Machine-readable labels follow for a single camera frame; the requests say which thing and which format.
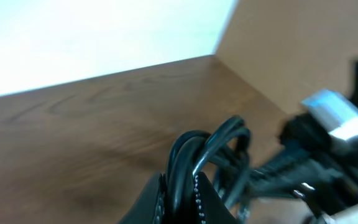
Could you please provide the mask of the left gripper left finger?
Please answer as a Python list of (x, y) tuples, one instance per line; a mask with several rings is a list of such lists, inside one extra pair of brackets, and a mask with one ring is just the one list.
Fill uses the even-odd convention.
[(161, 224), (165, 214), (165, 176), (154, 174), (118, 224)]

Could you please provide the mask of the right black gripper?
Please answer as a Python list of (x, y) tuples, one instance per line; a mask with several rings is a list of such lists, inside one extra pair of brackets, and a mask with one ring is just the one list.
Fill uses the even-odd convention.
[(252, 170), (248, 198), (295, 198), (298, 190), (316, 217), (358, 204), (358, 136), (334, 138), (305, 113), (285, 123), (279, 140), (291, 149)]

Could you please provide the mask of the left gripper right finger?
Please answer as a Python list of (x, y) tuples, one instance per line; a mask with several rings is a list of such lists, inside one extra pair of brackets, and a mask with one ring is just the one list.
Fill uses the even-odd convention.
[(194, 178), (195, 223), (237, 224), (204, 172)]

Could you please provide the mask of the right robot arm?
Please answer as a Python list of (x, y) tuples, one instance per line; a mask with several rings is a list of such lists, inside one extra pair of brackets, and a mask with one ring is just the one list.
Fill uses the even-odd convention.
[(350, 97), (321, 90), (303, 101), (305, 112), (280, 133), (282, 151), (247, 169), (238, 219), (257, 197), (301, 199), (311, 223), (358, 223), (358, 59)]

